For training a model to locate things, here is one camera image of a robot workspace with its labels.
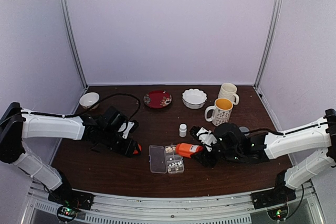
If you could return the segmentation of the orange bottle cap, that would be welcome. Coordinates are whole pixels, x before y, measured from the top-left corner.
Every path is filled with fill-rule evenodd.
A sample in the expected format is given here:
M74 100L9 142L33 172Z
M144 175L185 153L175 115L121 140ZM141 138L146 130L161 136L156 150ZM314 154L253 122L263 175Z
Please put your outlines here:
M142 147L140 144L137 144L133 151L133 156L140 156L142 153Z

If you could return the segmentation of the orange pill bottle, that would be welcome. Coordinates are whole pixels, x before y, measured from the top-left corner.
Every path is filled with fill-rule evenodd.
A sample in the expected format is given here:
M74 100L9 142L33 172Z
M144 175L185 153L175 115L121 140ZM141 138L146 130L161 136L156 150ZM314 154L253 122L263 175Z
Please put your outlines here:
M203 147L200 145L193 145L188 143L180 143L176 146L176 153L180 156L191 158L191 155L201 152Z

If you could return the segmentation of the clear plastic pill organizer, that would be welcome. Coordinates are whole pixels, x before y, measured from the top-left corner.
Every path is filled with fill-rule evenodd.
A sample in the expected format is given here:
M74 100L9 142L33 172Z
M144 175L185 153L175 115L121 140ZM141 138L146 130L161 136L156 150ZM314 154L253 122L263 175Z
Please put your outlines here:
M165 151L166 146L158 146L158 145L150 145L149 146L149 164L150 171L156 174L170 174L167 171L168 165L171 164L168 162L170 157L181 157L183 161L183 157L178 155L176 152L167 153Z

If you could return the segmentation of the small white pill bottle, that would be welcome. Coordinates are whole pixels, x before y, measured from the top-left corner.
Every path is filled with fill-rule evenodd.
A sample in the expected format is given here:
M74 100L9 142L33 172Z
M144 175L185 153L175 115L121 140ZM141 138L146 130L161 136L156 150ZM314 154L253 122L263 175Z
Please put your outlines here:
M187 125L182 123L179 125L179 136L186 137L187 135Z

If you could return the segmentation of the amber bottle grey cap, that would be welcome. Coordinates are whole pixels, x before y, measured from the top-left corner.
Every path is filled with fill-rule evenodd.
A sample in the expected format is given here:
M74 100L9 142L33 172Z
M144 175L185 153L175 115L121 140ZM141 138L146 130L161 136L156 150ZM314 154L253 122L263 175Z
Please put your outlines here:
M240 126L239 129L243 134L248 134L249 133L249 128L247 128L245 126Z

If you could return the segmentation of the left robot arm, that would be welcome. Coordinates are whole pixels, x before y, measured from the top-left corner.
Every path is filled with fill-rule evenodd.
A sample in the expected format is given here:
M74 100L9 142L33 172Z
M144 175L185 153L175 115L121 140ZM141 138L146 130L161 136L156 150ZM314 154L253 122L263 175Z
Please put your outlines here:
M13 164L30 177L39 180L64 205L71 205L75 192L55 168L45 164L23 140L25 138L67 138L74 141L102 144L126 157L141 154L141 146L129 137L138 127L115 107L109 107L102 115L48 114L23 109L13 102L1 118L1 162Z

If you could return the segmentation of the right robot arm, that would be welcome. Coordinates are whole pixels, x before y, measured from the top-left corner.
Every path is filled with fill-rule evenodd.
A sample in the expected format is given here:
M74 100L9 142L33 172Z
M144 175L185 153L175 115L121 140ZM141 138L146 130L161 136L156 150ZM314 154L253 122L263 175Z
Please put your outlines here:
M326 168L335 167L335 109L327 109L325 113L312 123L282 132L266 128L242 132L233 123L223 123L214 131L194 126L190 135L200 142L203 150L192 158L205 167L214 167L219 159L259 164L313 149L314 152L301 163L278 174L269 199L279 204L289 196L289 190L295 190Z

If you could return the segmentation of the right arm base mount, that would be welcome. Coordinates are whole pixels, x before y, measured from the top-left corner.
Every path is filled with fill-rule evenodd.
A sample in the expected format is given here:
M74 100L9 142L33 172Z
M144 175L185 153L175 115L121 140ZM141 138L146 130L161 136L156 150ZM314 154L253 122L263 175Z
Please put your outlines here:
M255 209L284 204L296 199L296 190L285 186L285 173L286 171L283 170L277 175L273 189L251 194Z

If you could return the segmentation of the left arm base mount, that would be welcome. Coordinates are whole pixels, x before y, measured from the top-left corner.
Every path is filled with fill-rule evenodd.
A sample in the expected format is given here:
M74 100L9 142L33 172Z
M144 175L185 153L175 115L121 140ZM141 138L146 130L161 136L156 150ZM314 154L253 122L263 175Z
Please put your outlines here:
M55 190L48 190L48 200L72 209L90 210L94 195L72 189L63 172L58 170L62 184Z

